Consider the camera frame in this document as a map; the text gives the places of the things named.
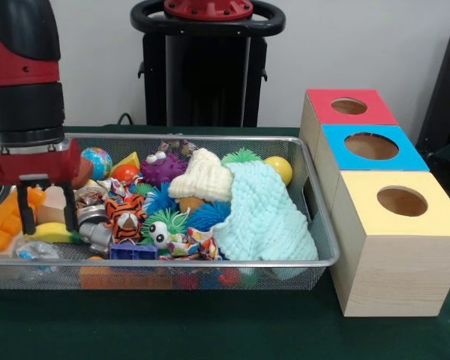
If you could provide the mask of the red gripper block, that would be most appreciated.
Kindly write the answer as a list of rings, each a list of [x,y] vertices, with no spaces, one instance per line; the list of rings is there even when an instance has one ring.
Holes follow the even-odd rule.
[[[79,229],[72,180],[80,169],[80,146],[75,139],[47,145],[26,147],[0,146],[0,185],[16,185],[22,232],[33,235],[36,230],[32,208],[28,204],[25,182],[47,180],[61,184],[65,198],[64,219],[68,232]]]

